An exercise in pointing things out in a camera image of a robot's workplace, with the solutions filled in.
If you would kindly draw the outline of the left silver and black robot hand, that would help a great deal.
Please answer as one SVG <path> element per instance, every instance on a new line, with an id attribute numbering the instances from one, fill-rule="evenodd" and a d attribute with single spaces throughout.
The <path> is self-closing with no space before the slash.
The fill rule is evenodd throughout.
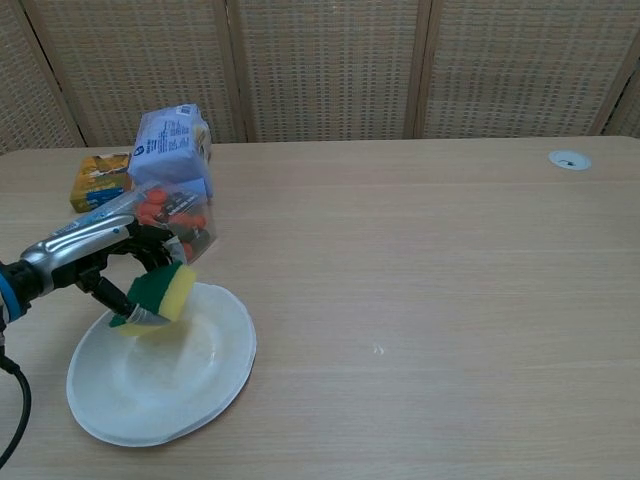
<path id="1" fill-rule="evenodd" d="M 113 215 L 27 248 L 20 259 L 1 267 L 1 295 L 11 320 L 24 316 L 31 302 L 56 289 L 76 285 L 133 325 L 164 327 L 170 320 L 128 299 L 102 276 L 111 255 L 132 255 L 148 272 L 175 264 L 181 244 L 166 228 L 144 225 L 131 214 Z"/>

